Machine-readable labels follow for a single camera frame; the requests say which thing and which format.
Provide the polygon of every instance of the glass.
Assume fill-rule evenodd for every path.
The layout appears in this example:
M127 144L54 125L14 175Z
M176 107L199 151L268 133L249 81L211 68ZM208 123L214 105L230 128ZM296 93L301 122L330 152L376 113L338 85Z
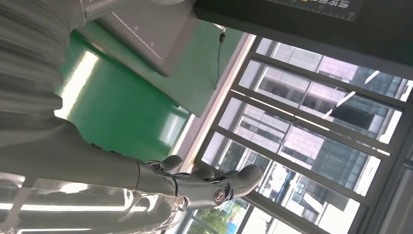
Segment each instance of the glass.
M287 224L271 217L258 208L253 209L244 229L243 234L301 234L301 232Z
M407 100L413 87L413 81L411 80L343 62L269 39L262 39L257 53L401 101Z
M16 188L21 199L0 203L0 211L7 212L21 205L18 213L0 216L7 217L1 226L5 233L147 233L173 227L185 208L182 197L49 179L37 179L31 188L7 185L4 190L0 184L0 197Z
M235 98L230 100L219 125L359 194L367 191L371 173L374 175L380 162L374 156ZM218 165L218 168L224 171L240 170L251 163L251 160L254 160L252 163L259 165L263 171L270 164L269 159L264 156L254 158L257 153L252 153L236 142L231 142L224 152L226 153ZM371 169L372 172L365 171L365 168ZM276 186L279 189L282 181L283 179Z
M212 166L220 170L222 170L221 167L224 162L226 165L232 166L232 168L225 167L225 170L242 168L247 162L249 155L257 154L219 133L215 133L212 139L214 138L215 143L218 142L217 139L222 141L221 144L224 144L224 147L222 147L224 151L213 152L212 149L216 149L217 147L216 145L209 144L204 153L204 157L208 158L213 155L213 157L218 159L217 164ZM243 150L228 153L230 146L233 144L237 144L238 147L242 147ZM334 160L334 157L331 158L331 161L327 160L324 164L329 165L326 167L337 167L335 164L336 160ZM357 165L357 161L363 163L363 160L359 158L361 157L356 158L355 165ZM322 172L321 175L327 177L328 173L329 171ZM369 183L366 184L363 182L367 180L369 176L374 176L374 174L371 175L370 170L367 170L366 173L362 173L358 178L358 184L364 187L364 189L368 189L370 185ZM357 176L349 176L346 184L349 182L352 183L353 177L355 177L354 179L357 182ZM360 189L358 184L355 188L356 192L359 192ZM344 233L344 231L347 233L359 207L358 202L326 188L272 160L269 160L264 171L264 177L260 184L258 184L256 191L332 234Z
M312 115L389 143L401 112L334 86L251 61L240 85Z
M240 200L231 200L222 205L197 210L192 214L185 234L235 234L246 214L249 204Z

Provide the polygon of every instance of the black cable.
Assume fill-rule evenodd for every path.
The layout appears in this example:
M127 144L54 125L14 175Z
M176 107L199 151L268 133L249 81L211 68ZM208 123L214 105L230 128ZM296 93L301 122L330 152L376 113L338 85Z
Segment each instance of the black cable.
M220 54L221 54L221 45L222 45L222 42L220 42L220 46L218 47L218 59L217 59L217 62L218 62L218 73L217 73L217 81L215 82L215 86L214 86L214 90L217 90L217 85L218 85L218 81L219 81L219 71L220 71L220 64L219 64L219 57L220 57Z
M222 32L221 35L220 35L220 45L219 45L219 47L218 47L218 59L217 59L217 62L218 62L218 72L217 72L217 80L216 80L216 82L215 82L214 90L217 90L217 86L218 86L219 74L220 74L219 58L220 58L220 55L221 55L221 45L222 45L222 42L224 42L224 40L225 40L225 33Z

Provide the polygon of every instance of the fluorescent light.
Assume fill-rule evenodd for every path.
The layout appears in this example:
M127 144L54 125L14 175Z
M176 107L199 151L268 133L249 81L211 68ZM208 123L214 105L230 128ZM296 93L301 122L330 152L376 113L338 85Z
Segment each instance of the fluorescent light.
M55 115L57 117L66 119L69 116L70 111L77 102L77 97L79 96L80 91L82 91L83 86L85 86L90 78L98 59L98 56L89 51L86 51L83 54L80 62L77 64L76 70L73 72L72 76L68 78L68 81L63 87L61 94L63 107L60 110L55 110Z
M341 104L343 104L345 101L347 101L349 98L351 98L352 96L354 96L354 94L356 94L354 91L352 91L351 93L349 93L347 96L345 96L343 99L341 99L340 101L338 101L336 107L339 107Z
M10 210L13 204L0 203L0 210ZM125 206L53 206L53 205L23 205L22 211L65 211L65 212L94 212L94 211L124 211ZM146 207L135 206L131 212L142 212Z
M327 113L325 113L325 114L323 115L322 119L326 119L327 117L329 117L332 112L333 112L333 109L330 109Z
M87 184L82 183L68 183L62 186L59 190L60 192L67 193L67 194L75 194L79 193L80 191L88 189Z
M374 77L377 76L377 74L379 74L379 71L375 71L373 72L369 77L367 77L366 81L364 82L364 84L367 84L368 82L370 82L371 80L373 80Z
M54 228L54 229L20 229L16 234L22 234L23 232L75 232L75 231L88 231L90 228Z

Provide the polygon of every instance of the green surface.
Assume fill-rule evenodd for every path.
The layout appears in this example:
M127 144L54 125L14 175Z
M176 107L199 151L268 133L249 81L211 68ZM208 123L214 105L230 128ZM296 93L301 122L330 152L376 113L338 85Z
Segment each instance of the green surface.
M145 60L95 22L79 29L91 43L128 66L196 116L202 115L217 79L217 57L221 30L200 21L170 77L158 74ZM221 74L241 39L242 32L228 28L221 47Z
M90 61L83 59L86 54L96 61L89 76ZM169 97L92 47L78 32L71 34L61 72L64 83L56 93L74 94L67 119L78 127L86 141L106 150L141 160L162 160L189 117ZM76 95L69 87L80 92Z

